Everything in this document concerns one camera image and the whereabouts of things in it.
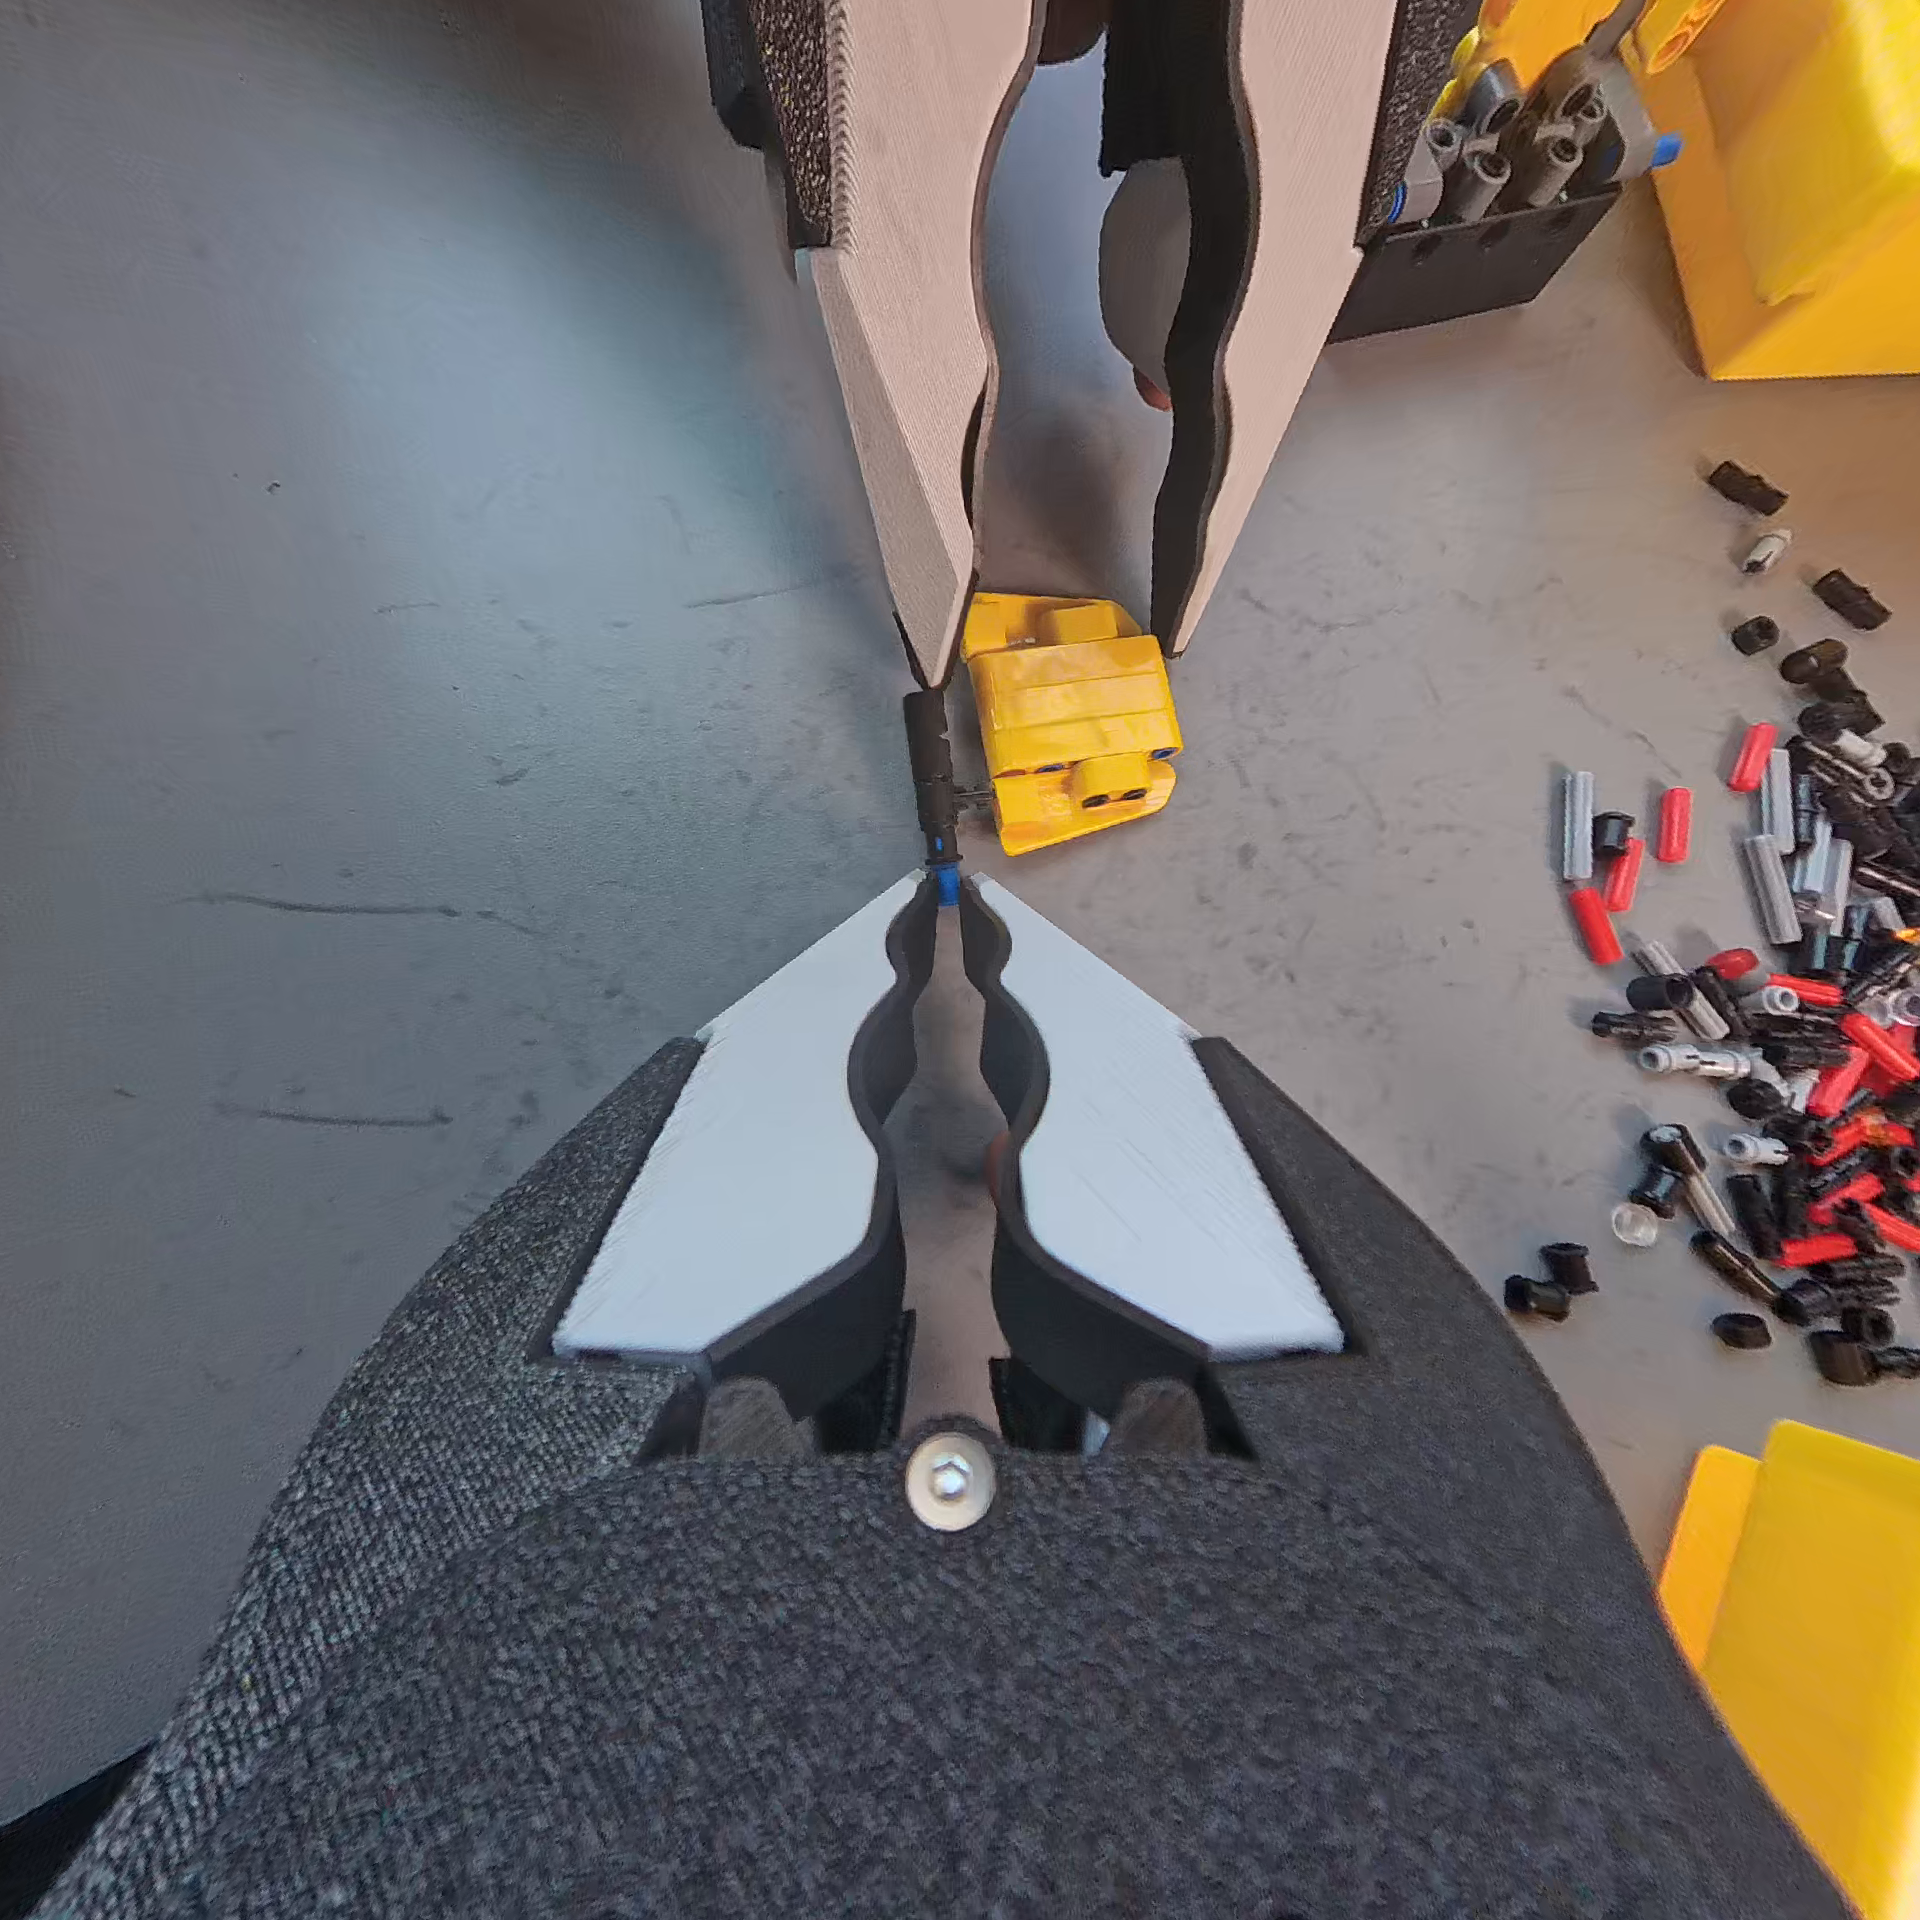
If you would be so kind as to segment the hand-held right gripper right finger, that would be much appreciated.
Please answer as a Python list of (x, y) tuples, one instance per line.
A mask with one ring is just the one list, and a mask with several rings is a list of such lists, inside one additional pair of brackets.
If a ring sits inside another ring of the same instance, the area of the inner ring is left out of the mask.
[(966, 887), (963, 935), (1029, 1275), (1205, 1364), (1342, 1353), (1202, 1035), (993, 876)]

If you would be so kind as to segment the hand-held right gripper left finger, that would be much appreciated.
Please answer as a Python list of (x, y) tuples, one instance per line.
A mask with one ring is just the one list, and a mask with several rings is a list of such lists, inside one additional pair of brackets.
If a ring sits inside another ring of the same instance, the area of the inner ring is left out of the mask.
[(908, 874), (698, 1031), (562, 1357), (870, 1364), (900, 1304), (887, 1120), (920, 1064), (941, 887)]

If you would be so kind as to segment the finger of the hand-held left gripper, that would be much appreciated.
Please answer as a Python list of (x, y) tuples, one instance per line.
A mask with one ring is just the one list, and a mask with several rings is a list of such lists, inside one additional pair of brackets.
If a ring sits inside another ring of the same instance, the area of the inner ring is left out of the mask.
[(1001, 364), (987, 191), (1041, 2), (827, 2), (829, 244), (814, 294), (915, 680), (960, 664)]
[(1152, 612), (1183, 657), (1359, 270), (1394, 2), (1179, 2), (1190, 271), (1164, 345)]

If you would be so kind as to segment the yellow lego block assembly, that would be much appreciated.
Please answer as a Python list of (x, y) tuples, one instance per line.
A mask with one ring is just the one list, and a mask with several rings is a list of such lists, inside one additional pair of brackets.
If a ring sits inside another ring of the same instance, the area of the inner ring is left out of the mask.
[(1007, 857), (1166, 806), (1187, 748), (1171, 673), (1118, 603), (980, 591), (963, 660)]

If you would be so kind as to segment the black connector with blue pin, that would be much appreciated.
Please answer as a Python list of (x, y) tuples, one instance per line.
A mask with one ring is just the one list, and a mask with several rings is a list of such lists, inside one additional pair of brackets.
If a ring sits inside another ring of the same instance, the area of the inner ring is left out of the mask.
[(963, 795), (951, 748), (946, 697), (915, 689), (900, 698), (900, 723), (908, 739), (908, 764), (920, 834), (926, 845), (926, 874), (939, 890), (941, 908), (963, 901), (963, 849), (960, 814)]

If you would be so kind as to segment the black and yellow lego model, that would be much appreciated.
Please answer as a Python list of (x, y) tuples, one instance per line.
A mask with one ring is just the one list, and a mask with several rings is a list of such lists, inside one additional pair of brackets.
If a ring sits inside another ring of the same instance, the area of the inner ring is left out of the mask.
[(1482, 2), (1332, 345), (1521, 309), (1622, 191), (1669, 166), (1644, 80), (1687, 47), (1684, 2)]

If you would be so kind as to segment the pile of small lego pieces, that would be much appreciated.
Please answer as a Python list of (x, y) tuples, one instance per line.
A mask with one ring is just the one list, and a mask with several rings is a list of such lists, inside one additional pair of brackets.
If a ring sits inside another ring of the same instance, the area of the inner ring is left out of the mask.
[(1626, 926), (1648, 869), (1695, 857), (1690, 787), (1630, 814), (1565, 772), (1554, 880), (1614, 984), (1589, 1035), (1734, 1121), (1722, 1139), (1648, 1121), (1605, 1230), (1625, 1253), (1674, 1234), (1743, 1300), (1711, 1318), (1725, 1350), (1796, 1333), (1820, 1383), (1863, 1390), (1917, 1379), (1900, 1326), (1917, 1306), (1917, 743), (1888, 733), (1851, 664), (1851, 639), (1889, 623), (1884, 599), (1842, 570), (1809, 591), (1830, 628), (1805, 645), (1764, 609), (1725, 628), (1790, 702), (1743, 723), (1717, 774), (1744, 806), (1734, 857), (1758, 941), (1684, 956)]

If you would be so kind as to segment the yellow plastic bin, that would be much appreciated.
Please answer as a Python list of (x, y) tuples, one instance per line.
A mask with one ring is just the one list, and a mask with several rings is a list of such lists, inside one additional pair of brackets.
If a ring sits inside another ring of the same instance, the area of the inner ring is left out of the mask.
[(1859, 1918), (1917, 1913), (1917, 1461), (1782, 1420), (1697, 1453), (1658, 1582), (1743, 1758)]
[(1653, 172), (1716, 381), (1917, 371), (1917, 7), (1650, 2)]

